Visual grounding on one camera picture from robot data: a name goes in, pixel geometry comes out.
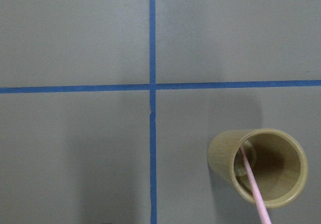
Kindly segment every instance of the cup opening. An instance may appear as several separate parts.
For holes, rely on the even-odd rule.
[[[300,177],[300,158],[295,145],[273,133],[258,133],[250,136],[243,144],[255,180],[264,201],[278,199],[289,193]],[[251,186],[242,172],[240,154],[234,158],[234,173],[241,188],[250,196]]]

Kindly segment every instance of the gray surface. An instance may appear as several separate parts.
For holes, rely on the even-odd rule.
[[[149,96],[0,95],[0,223],[149,223]]]
[[[257,223],[255,206],[208,171],[218,133],[275,128],[295,137],[309,162],[299,198],[270,211],[272,223],[319,223],[321,87],[164,90],[157,92],[158,223]]]
[[[149,0],[0,0],[0,87],[148,83]]]
[[[320,79],[321,0],[156,0],[157,82]]]

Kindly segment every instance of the blue line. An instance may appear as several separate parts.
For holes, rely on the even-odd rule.
[[[149,150],[150,150],[150,223],[157,224],[157,188],[156,188],[156,90],[149,92]]]
[[[83,85],[83,86],[47,86],[47,87],[1,87],[0,93],[33,92],[98,92],[98,91],[149,90],[149,84],[121,85]]]
[[[149,82],[156,84],[156,8],[155,0],[149,0]]]
[[[321,80],[164,83],[164,84],[157,84],[155,87],[156,87],[156,90],[165,90],[165,89],[305,87],[305,86],[321,86]]]

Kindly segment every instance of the pink stick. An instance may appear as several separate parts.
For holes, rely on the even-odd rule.
[[[269,214],[267,213],[266,207],[264,205],[264,201],[262,199],[259,187],[256,184],[256,181],[255,181],[253,172],[251,170],[249,161],[246,158],[246,154],[245,154],[245,151],[242,146],[240,147],[240,150],[241,150],[241,153],[243,156],[244,166],[246,169],[247,177],[248,177],[250,184],[251,184],[253,197],[255,200],[257,211],[259,212],[261,222],[262,222],[262,224],[272,224]]]

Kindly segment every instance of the cup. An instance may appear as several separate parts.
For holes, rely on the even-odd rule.
[[[244,147],[267,208],[284,206],[302,192],[308,165],[301,145],[275,129],[232,130],[218,134],[209,144],[208,165],[254,204],[251,186],[238,151]]]

